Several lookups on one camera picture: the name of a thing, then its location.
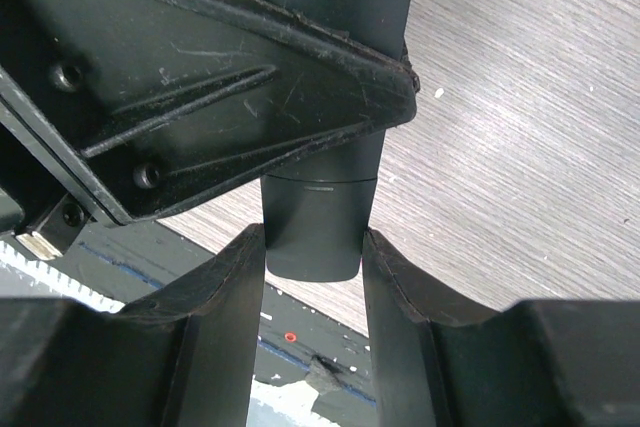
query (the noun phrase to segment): screw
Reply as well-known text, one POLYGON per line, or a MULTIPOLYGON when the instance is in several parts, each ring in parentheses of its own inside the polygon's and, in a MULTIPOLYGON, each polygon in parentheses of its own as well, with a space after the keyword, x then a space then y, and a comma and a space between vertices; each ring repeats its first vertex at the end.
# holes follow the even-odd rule
POLYGON ((141 164, 133 170, 133 182, 141 189, 155 189, 160 183, 160 177, 160 169, 151 162, 141 164))
POLYGON ((69 227, 78 227, 84 218, 84 211, 78 204, 69 203, 62 208, 62 219, 69 227))
POLYGON ((51 82, 53 86, 67 93, 77 92, 82 87, 84 76, 77 65, 68 62, 59 62, 51 69, 51 82))

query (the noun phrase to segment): black cylinder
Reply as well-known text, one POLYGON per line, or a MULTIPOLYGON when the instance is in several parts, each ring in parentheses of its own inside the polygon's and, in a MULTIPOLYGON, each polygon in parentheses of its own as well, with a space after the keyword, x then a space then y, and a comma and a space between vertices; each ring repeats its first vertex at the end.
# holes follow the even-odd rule
MULTIPOLYGON (((411 0, 268 0, 400 59, 411 0)), ((311 156, 262 178, 267 268, 331 282, 359 269, 384 132, 311 156)))

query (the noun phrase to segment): blue line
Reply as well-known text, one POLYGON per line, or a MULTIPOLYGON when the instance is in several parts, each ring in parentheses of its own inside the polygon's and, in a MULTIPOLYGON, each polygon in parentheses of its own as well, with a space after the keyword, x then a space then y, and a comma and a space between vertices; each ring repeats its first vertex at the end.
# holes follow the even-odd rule
MULTIPOLYGON (((102 253, 98 252, 97 250, 92 249, 91 247, 89 247, 84 242, 80 242, 78 245, 80 245, 80 247, 82 247, 84 250, 86 250, 90 254, 93 254, 96 257, 98 257, 103 262, 106 262, 106 263, 111 264, 111 265, 113 265, 115 267, 118 267, 124 273, 129 274, 132 277, 135 277, 138 280, 141 280, 146 284, 149 284, 151 287, 153 287, 155 289, 161 289, 162 287, 164 287, 164 284, 162 282, 160 282, 158 280, 155 280, 155 279, 145 275, 144 273, 142 273, 139 270, 131 267, 130 265, 125 264, 124 262, 120 262, 120 261, 117 261, 115 259, 112 259, 111 257, 109 257, 109 256, 107 256, 105 254, 102 254, 102 253)), ((262 347, 264 350, 266 350, 267 352, 270 352, 271 354, 275 355, 276 357, 281 358, 285 362, 289 362, 290 364, 295 365, 296 367, 304 370, 305 372, 309 372, 311 370, 311 368, 307 364, 305 364, 302 360, 300 360, 297 357, 291 355, 290 353, 288 353, 288 352, 276 347, 275 345, 270 344, 269 342, 266 342, 264 340, 258 340, 258 345, 260 347, 262 347)), ((370 397, 366 396, 365 394, 363 394, 359 390, 356 390, 353 387, 351 387, 350 385, 347 385, 347 384, 344 384, 344 383, 342 384, 342 388, 344 389, 344 391, 347 394, 352 395, 353 397, 356 397, 357 399, 359 399, 359 400, 361 400, 363 402, 366 402, 367 404, 372 405, 372 406, 375 407, 376 401, 371 399, 370 397)))
POLYGON ((111 264, 111 265, 113 265, 115 267, 118 267, 123 272, 131 275, 132 277, 137 278, 138 280, 143 281, 145 284, 149 284, 154 289, 161 289, 162 287, 164 287, 164 284, 162 282, 160 282, 160 281, 158 281, 156 279, 153 279, 153 278, 149 277, 148 275, 143 274, 138 269, 135 269, 134 267, 131 267, 130 265, 125 264, 124 262, 120 262, 118 260, 112 259, 108 255, 105 255, 105 254, 103 254, 101 252, 98 252, 97 250, 92 249, 91 247, 89 247, 84 242, 80 242, 78 245, 80 245, 80 247, 82 247, 84 250, 86 250, 90 254, 95 255, 96 257, 98 257, 103 262, 106 262, 107 264, 111 264))

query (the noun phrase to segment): white toothed edge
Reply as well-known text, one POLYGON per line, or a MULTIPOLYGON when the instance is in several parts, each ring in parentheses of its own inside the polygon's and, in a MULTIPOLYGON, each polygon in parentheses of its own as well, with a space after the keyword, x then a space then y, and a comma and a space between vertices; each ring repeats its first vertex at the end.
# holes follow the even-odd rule
POLYGON ((43 283, 63 296, 71 297, 99 312, 115 314, 124 307, 124 304, 119 300, 111 299, 91 290, 86 285, 47 265, 46 262, 27 260, 25 256, 5 242, 0 242, 0 262, 33 277, 36 282, 43 283))

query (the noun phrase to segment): gray wooden surface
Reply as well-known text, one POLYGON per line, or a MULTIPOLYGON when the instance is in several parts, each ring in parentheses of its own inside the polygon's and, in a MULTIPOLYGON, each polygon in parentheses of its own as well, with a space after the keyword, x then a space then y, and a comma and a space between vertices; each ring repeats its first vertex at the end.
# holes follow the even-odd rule
MULTIPOLYGON (((371 225, 494 307, 640 298, 640 0, 414 0, 407 42, 371 225)), ((166 223, 218 250, 260 219, 252 184, 166 223)), ((359 279, 269 281, 366 332, 359 279)))

